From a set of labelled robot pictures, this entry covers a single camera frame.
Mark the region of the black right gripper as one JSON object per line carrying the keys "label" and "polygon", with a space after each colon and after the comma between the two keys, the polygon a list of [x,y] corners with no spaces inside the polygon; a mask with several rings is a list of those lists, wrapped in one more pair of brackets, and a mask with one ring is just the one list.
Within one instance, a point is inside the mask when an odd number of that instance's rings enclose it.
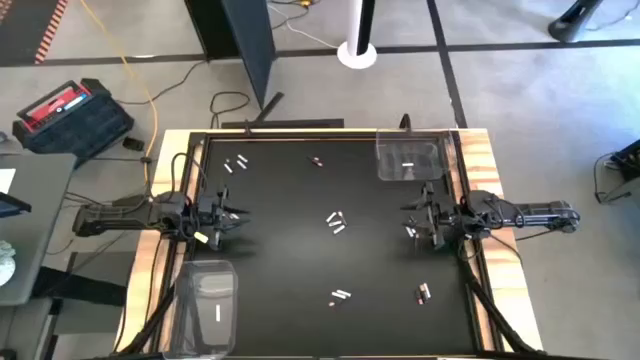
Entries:
{"label": "black right gripper", "polygon": [[[450,212],[436,200],[435,191],[431,182],[424,184],[424,200],[417,200],[400,207],[401,210],[417,211],[423,208],[427,211],[429,223],[428,237],[434,249],[442,249],[449,245],[453,234],[453,218]],[[405,227],[412,232],[426,231],[428,224],[416,220],[407,220]]]}

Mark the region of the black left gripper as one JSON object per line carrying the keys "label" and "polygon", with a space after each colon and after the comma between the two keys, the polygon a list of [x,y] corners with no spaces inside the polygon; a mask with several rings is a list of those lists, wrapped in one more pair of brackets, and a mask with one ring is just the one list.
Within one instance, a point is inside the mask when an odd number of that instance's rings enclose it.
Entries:
{"label": "black left gripper", "polygon": [[233,207],[227,207],[225,210],[225,201],[228,198],[228,188],[224,186],[217,193],[217,200],[211,204],[209,212],[198,213],[195,220],[195,229],[193,238],[203,244],[208,245],[212,250],[221,249],[222,235],[231,232],[246,225],[246,222],[229,223],[225,220],[226,214],[250,214],[248,210],[242,210]]}

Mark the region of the clear plastic bin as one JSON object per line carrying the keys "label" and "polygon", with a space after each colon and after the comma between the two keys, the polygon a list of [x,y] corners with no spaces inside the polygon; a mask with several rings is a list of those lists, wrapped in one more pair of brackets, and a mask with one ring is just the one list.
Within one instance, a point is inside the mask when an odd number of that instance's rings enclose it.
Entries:
{"label": "clear plastic bin", "polygon": [[431,181],[441,178],[445,165],[438,135],[417,131],[378,131],[376,159],[383,181]]}
{"label": "clear plastic bin", "polygon": [[224,260],[186,262],[175,289],[166,360],[222,360],[235,344],[238,279]]}

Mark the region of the black desk base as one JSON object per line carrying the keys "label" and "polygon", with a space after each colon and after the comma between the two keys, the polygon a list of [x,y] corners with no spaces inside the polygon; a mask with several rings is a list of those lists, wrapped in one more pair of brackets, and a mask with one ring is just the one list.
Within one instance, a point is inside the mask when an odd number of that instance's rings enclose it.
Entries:
{"label": "black desk base", "polygon": [[93,263],[102,253],[91,253],[70,270],[41,266],[28,299],[71,299],[94,304],[122,307],[127,288],[112,282],[81,276],[78,272]]}

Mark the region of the white pole with round base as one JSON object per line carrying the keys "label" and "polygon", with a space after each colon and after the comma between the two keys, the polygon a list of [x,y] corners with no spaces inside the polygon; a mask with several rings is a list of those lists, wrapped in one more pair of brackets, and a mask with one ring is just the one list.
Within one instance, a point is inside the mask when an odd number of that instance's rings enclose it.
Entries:
{"label": "white pole with round base", "polygon": [[366,69],[377,59],[371,44],[375,3],[376,0],[349,0],[347,38],[337,50],[338,60],[348,68]]}

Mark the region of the red and black toolbox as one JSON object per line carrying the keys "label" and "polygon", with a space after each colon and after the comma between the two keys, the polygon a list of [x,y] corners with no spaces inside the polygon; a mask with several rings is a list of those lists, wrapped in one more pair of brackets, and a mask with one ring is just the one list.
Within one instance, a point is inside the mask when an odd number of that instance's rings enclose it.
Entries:
{"label": "red and black toolbox", "polygon": [[134,119],[93,78],[67,81],[17,112],[12,135],[36,154],[85,160],[129,132]]}

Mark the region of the black partition panel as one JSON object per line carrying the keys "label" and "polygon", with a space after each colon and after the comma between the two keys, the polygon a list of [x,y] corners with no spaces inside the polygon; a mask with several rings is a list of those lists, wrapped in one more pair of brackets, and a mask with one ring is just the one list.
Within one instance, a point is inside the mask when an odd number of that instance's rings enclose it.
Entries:
{"label": "black partition panel", "polygon": [[210,127],[226,129],[257,128],[342,128],[340,118],[269,121],[267,117],[284,98],[277,92],[266,100],[276,48],[266,0],[184,0],[207,62],[238,57],[248,75],[260,113],[253,120],[221,121],[222,110],[214,108],[222,91],[211,98]]}

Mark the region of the grey desk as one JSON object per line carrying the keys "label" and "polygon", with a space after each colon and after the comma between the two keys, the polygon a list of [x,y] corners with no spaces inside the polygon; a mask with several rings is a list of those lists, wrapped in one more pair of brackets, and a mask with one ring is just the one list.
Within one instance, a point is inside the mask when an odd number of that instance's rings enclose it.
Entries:
{"label": "grey desk", "polygon": [[0,219],[0,240],[16,251],[15,273],[0,286],[0,306],[29,300],[75,163],[72,154],[0,156],[0,170],[15,171],[8,194],[31,205],[27,213]]}

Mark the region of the black equipment box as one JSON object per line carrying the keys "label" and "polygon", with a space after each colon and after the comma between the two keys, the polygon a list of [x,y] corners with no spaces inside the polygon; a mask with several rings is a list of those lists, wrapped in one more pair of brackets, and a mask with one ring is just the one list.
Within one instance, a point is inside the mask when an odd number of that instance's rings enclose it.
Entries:
{"label": "black equipment box", "polygon": [[640,177],[640,139],[610,156],[625,181]]}

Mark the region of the dark tablet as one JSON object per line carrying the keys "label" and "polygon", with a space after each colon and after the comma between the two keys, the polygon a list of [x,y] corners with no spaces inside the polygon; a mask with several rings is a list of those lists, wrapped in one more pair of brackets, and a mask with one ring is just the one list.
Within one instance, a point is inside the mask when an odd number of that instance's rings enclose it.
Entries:
{"label": "dark tablet", "polygon": [[9,194],[0,192],[0,218],[8,218],[27,213],[31,205]]}

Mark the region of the patterned round plate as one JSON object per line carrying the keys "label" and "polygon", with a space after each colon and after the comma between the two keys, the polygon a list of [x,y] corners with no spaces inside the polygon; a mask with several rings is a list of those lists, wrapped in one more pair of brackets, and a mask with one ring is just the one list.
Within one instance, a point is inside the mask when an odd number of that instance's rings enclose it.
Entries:
{"label": "patterned round plate", "polygon": [[16,251],[10,243],[0,240],[0,287],[5,285],[16,271],[15,254]]}

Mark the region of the black chair base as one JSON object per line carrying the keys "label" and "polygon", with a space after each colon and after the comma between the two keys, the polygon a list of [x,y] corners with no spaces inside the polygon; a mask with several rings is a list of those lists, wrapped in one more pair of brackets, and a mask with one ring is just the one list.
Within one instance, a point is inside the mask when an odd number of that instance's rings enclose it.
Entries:
{"label": "black chair base", "polygon": [[576,0],[561,16],[548,25],[548,34],[562,43],[579,41],[587,23],[603,1]]}

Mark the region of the black orange-striped floor mat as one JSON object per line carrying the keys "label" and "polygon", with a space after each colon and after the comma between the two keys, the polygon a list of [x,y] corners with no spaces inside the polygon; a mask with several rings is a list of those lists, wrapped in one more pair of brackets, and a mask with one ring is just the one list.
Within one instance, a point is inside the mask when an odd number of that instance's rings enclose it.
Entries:
{"label": "black orange-striped floor mat", "polygon": [[0,0],[0,67],[41,64],[69,0]]}

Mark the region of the black metal table frame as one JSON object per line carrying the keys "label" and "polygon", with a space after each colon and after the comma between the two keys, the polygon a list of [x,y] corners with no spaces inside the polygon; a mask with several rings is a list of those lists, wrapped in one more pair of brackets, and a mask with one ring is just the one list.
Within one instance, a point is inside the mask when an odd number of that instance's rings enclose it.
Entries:
{"label": "black metal table frame", "polygon": [[[210,185],[228,184],[232,203],[250,211],[220,253],[238,279],[226,360],[418,359],[504,344],[465,287],[454,253],[417,247],[402,228],[400,207],[419,186],[378,177],[375,137],[372,129],[165,134],[159,191],[169,186],[174,154],[193,148]],[[341,221],[338,211],[347,225],[334,235],[344,225],[328,225]],[[423,283],[431,298],[419,305]],[[351,297],[331,307],[338,289]]]}

